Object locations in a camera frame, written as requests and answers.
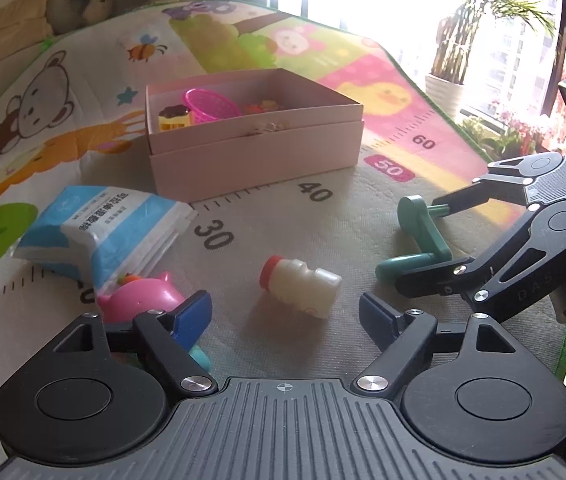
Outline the small white yogurt bottle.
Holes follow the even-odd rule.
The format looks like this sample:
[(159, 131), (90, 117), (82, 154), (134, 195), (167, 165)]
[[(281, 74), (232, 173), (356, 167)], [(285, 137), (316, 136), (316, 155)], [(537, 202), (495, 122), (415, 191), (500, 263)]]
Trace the small white yogurt bottle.
[(315, 318), (329, 318), (342, 277), (322, 268), (312, 270), (299, 259), (272, 256), (263, 265), (259, 284), (289, 307)]

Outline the pink teal squirt toy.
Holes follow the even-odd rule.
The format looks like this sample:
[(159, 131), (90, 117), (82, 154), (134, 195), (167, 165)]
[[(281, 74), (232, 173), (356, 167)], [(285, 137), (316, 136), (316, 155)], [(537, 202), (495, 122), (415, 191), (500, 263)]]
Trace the pink teal squirt toy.
[(204, 290), (185, 298), (171, 283), (167, 272), (159, 278), (141, 278), (126, 274), (117, 280), (111, 294), (96, 296), (96, 302), (106, 323), (131, 322), (138, 314), (149, 310), (174, 315), (168, 325), (172, 338), (206, 371), (211, 361), (198, 347), (197, 341), (205, 333), (212, 319), (212, 301)]

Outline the pink yellow toy cake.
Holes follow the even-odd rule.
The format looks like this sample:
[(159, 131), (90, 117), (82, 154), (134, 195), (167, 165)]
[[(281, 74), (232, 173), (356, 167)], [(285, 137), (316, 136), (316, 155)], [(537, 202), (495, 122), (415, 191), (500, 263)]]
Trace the pink yellow toy cake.
[(160, 131), (181, 129), (193, 124), (193, 113), (191, 109), (184, 104), (167, 106), (158, 115)]

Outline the pink plastic toy basket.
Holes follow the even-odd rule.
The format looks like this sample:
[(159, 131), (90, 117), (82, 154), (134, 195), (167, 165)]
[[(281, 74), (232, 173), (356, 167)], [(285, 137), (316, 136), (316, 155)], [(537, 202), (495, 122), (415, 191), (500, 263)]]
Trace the pink plastic toy basket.
[(195, 124), (240, 117), (238, 106), (226, 96), (204, 88), (191, 88), (183, 93), (183, 104), (188, 107)]

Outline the colourful cartoon play mat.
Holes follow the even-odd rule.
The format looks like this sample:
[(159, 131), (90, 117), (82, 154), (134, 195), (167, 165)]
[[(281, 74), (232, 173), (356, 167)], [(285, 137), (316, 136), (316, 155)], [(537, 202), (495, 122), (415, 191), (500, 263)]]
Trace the colourful cartoon play mat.
[[(431, 448), (390, 403), (348, 389), (375, 356), (359, 322), (376, 264), (400, 244), (396, 206), (484, 172), (487, 159), (374, 44), (228, 4), (184, 21), (152, 6), (60, 40), (70, 118), (0, 157), (0, 246), (19, 203), (67, 185), (155, 191), (194, 211), (156, 264), (213, 304), (205, 345), (218, 394), (169, 413), (168, 426), (106, 464), (53, 469), (6, 460), (9, 479), (566, 479), (555, 457), (475, 465)], [(297, 118), (157, 131), (145, 89), (164, 102), (220, 53), (217, 74), (266, 96), (324, 101), (332, 90), (394, 90), (400, 110), (341, 102)], [(79, 283), (0, 258), (0, 385), (93, 298)]]

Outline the red toy camera keychain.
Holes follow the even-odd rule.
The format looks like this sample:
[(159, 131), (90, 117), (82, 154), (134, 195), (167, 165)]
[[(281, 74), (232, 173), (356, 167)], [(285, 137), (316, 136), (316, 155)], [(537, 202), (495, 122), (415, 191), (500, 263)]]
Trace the red toy camera keychain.
[(280, 103), (277, 103), (274, 100), (262, 100), (260, 103), (255, 104), (247, 104), (243, 107), (243, 112), (246, 115), (255, 115), (255, 114), (262, 114), (262, 113), (271, 113), (277, 112), (278, 110), (282, 110), (283, 107)]

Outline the beige cushion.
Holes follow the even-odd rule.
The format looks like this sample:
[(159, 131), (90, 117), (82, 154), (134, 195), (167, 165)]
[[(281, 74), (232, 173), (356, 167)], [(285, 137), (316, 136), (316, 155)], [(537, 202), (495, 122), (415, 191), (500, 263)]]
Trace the beige cushion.
[(0, 8), (0, 61), (54, 35), (46, 19), (48, 0), (13, 0)]

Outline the grey neck pillow bear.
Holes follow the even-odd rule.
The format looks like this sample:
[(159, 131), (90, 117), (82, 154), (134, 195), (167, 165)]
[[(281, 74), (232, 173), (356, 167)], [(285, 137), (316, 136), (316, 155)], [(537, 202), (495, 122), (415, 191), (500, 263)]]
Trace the grey neck pillow bear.
[(114, 14), (115, 0), (48, 0), (46, 19), (56, 35), (85, 28)]

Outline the green toy crank handle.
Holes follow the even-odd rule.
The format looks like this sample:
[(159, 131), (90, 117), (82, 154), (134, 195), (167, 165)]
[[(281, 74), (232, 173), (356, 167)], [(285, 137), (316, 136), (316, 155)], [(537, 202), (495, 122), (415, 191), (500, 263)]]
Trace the green toy crank handle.
[(375, 276), (383, 283), (394, 283), (408, 271), (443, 263), (452, 259), (452, 252), (435, 224), (435, 218), (450, 214), (446, 204), (427, 205), (420, 195), (410, 195), (399, 200), (397, 218), (402, 232), (408, 234), (420, 252), (389, 258), (376, 266)]

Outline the blue white tissue pack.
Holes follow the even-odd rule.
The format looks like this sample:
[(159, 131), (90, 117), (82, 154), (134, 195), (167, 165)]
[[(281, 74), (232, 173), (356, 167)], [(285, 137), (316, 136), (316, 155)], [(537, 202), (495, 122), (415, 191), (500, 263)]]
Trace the blue white tissue pack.
[(152, 272), (195, 216), (189, 204), (153, 193), (70, 185), (28, 227), (12, 256), (108, 294), (123, 275)]

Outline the potted bamboo plant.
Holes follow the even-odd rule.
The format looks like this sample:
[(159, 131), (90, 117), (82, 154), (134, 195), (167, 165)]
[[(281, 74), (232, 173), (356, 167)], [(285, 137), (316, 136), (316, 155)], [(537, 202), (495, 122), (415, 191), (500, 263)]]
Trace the potted bamboo plant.
[(425, 91), (448, 117), (461, 110), (470, 56), (485, 18), (518, 21), (553, 36), (555, 18), (539, 0), (458, 0), (456, 9), (438, 26), (437, 49), (425, 78)]

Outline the pink cardboard box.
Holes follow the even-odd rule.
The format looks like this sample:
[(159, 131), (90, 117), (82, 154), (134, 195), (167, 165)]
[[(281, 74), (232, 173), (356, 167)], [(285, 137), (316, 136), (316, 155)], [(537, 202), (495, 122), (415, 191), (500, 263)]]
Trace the pink cardboard box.
[[(283, 109), (160, 131), (159, 113), (183, 104), (191, 88), (218, 92), (239, 107), (274, 100)], [(156, 190), (185, 203), (352, 167), (364, 128), (362, 104), (282, 68), (150, 84), (145, 109)]]

